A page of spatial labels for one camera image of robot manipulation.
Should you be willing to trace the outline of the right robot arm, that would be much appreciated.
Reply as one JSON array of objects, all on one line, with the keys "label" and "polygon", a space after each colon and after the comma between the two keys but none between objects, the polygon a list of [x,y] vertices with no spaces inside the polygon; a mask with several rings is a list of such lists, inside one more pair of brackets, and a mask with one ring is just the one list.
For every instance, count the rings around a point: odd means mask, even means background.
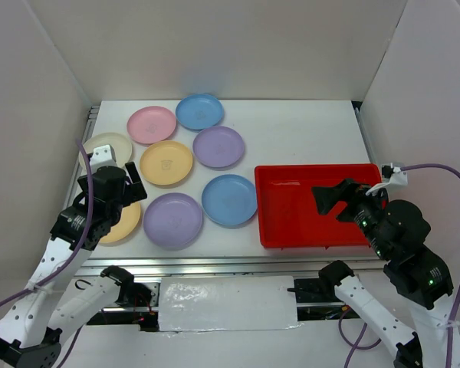
[{"label": "right robot arm", "polygon": [[351,307],[381,339],[394,366],[460,367],[460,336],[450,316],[452,278],[447,264],[424,244],[431,228],[418,207],[404,200],[388,202],[381,192],[371,195],[369,186],[351,179],[311,191],[320,215],[345,203],[337,220],[356,224],[385,262],[383,272],[406,300],[415,326],[395,318],[343,261],[320,270],[320,295]]}]

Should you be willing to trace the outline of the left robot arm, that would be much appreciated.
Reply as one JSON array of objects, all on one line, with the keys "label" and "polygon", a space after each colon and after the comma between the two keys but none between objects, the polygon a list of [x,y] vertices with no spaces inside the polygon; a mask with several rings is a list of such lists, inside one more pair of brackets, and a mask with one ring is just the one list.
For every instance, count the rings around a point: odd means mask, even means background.
[{"label": "left robot arm", "polygon": [[134,163],[102,166],[78,179],[81,193],[57,217],[46,251],[23,291],[0,320],[0,360],[12,367],[52,367],[62,345],[104,307],[148,305],[153,292],[111,265],[66,304],[62,295],[127,206],[147,194]]}]

